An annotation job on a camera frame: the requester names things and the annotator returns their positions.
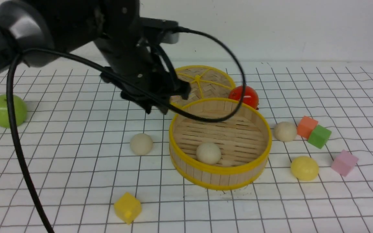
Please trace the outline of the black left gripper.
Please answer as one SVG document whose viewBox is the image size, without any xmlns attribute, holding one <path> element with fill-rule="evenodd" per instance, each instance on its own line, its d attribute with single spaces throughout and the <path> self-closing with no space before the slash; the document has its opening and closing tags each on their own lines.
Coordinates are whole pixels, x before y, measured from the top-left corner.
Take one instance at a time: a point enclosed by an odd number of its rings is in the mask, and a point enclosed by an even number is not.
<svg viewBox="0 0 373 233">
<path fill-rule="evenodd" d="M 156 94 L 164 100 L 179 96 L 184 100 L 191 93 L 190 83 L 180 80 L 174 71 L 167 72 L 161 62 L 164 54 L 160 44 L 151 44 L 143 35 L 138 0 L 104 0 L 105 16 L 103 35 L 95 40 L 96 47 L 107 60 L 110 68 L 128 83 L 116 81 L 123 99 L 143 102 L 149 115 L 158 109 L 166 115 L 169 108 L 143 91 Z"/>
</svg>

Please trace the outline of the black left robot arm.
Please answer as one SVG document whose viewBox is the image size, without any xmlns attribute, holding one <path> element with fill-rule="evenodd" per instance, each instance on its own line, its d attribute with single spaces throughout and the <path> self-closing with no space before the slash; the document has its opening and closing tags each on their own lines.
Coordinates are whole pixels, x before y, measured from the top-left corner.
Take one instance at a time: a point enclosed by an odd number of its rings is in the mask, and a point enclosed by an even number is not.
<svg viewBox="0 0 373 233">
<path fill-rule="evenodd" d="M 118 87 L 123 99 L 147 113 L 168 108 L 171 97 L 188 99 L 190 84 L 167 72 L 160 42 L 175 44 L 175 21 L 140 17 L 138 0 L 7 0 L 0 5 L 0 73 L 14 57 L 30 48 L 69 53 L 90 42 L 106 59 L 102 81 Z"/>
</svg>

